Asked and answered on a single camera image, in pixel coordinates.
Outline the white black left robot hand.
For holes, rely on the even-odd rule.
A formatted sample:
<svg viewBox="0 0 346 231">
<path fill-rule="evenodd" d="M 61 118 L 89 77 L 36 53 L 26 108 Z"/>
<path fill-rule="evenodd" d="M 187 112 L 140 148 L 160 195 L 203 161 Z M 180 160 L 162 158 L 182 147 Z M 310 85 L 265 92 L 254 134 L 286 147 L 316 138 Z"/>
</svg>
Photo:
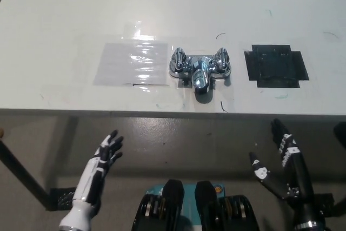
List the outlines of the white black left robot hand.
<svg viewBox="0 0 346 231">
<path fill-rule="evenodd" d="M 114 130 L 101 142 L 92 158 L 87 162 L 74 193 L 74 200 L 92 206 L 99 204 L 105 177 L 111 166 L 122 156 L 123 136 Z"/>
</svg>

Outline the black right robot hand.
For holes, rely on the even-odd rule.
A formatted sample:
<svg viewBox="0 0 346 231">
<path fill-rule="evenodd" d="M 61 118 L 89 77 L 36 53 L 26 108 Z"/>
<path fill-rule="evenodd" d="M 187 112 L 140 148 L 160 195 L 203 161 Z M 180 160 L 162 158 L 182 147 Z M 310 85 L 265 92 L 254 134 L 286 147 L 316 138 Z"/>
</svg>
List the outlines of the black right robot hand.
<svg viewBox="0 0 346 231">
<path fill-rule="evenodd" d="M 256 154 L 250 152 L 251 166 L 258 182 L 291 207 L 294 230 L 325 230 L 325 219 L 315 202 L 310 174 L 293 134 L 277 118 L 271 121 L 271 132 L 280 154 L 285 182 L 275 178 Z"/>
</svg>

